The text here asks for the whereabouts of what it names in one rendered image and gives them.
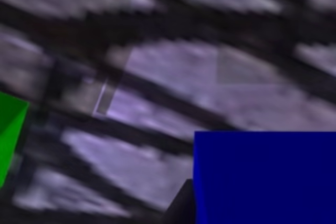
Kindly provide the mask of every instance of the green block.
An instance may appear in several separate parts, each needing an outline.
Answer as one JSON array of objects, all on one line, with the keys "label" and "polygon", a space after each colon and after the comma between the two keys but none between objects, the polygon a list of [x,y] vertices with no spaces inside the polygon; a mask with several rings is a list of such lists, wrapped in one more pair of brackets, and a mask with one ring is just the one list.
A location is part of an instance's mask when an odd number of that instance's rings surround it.
[{"label": "green block", "polygon": [[29,103],[0,92],[0,188],[11,166]]}]

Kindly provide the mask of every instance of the black object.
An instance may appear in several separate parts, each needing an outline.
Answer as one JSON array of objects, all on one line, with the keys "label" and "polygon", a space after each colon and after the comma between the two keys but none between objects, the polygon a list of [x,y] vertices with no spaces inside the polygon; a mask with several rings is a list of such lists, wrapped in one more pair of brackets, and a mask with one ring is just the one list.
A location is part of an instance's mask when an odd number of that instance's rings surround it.
[{"label": "black object", "polygon": [[163,216],[163,224],[195,224],[196,201],[193,180],[187,179]]}]

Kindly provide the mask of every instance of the blue rectangle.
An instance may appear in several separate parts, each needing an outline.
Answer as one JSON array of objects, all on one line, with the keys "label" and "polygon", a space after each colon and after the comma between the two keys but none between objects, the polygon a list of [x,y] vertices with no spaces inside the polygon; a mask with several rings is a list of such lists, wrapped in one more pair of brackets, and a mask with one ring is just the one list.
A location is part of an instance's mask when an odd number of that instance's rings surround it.
[{"label": "blue rectangle", "polygon": [[196,132],[197,224],[335,224],[336,133]]}]

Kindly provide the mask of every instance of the green object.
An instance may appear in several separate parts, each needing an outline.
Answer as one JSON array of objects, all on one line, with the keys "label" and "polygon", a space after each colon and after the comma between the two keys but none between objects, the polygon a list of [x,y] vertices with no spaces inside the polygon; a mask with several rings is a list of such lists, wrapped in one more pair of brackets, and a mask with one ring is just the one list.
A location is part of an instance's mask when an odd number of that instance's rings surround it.
[{"label": "green object", "polygon": [[0,188],[11,166],[29,103],[0,92]]}]

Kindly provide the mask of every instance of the green cube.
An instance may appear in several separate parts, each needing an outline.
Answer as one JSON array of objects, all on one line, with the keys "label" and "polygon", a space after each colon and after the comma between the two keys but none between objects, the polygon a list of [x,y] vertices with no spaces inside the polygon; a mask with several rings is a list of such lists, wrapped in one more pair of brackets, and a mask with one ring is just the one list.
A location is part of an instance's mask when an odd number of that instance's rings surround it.
[{"label": "green cube", "polygon": [[0,92],[0,188],[11,166],[29,103]]}]

